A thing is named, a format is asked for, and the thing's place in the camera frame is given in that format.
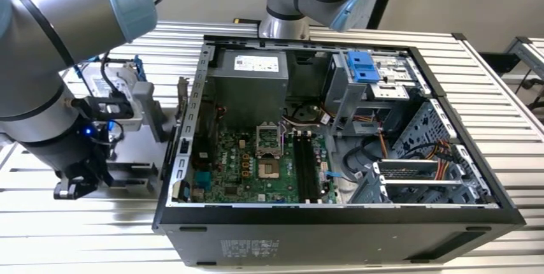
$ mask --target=slotted aluminum table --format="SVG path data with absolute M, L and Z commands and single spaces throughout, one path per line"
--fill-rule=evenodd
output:
M 175 106 L 178 77 L 192 77 L 203 35 L 255 36 L 255 25 L 162 22 L 112 57 L 139 54 L 163 106 Z M 451 34 L 311 30 L 314 41 L 415 46 L 436 75 L 527 227 L 438 266 L 364 268 L 186 268 L 167 237 L 151 231 L 155 199 L 95 195 L 55 201 L 58 179 L 22 146 L 0 153 L 0 273 L 544 273 L 544 128 L 467 41 Z M 64 77 L 79 96 L 86 87 Z

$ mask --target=white label sticker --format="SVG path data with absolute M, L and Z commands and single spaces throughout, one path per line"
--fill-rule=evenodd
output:
M 324 114 L 323 114 L 323 117 L 322 117 L 322 123 L 323 123 L 324 125 L 328 125 L 330 120 L 331 120 L 330 114 L 328 114 L 328 113 L 324 113 Z
M 239 55 L 235 70 L 280 72 L 278 57 Z
M 280 240 L 222 240 L 223 256 L 240 257 L 276 257 Z

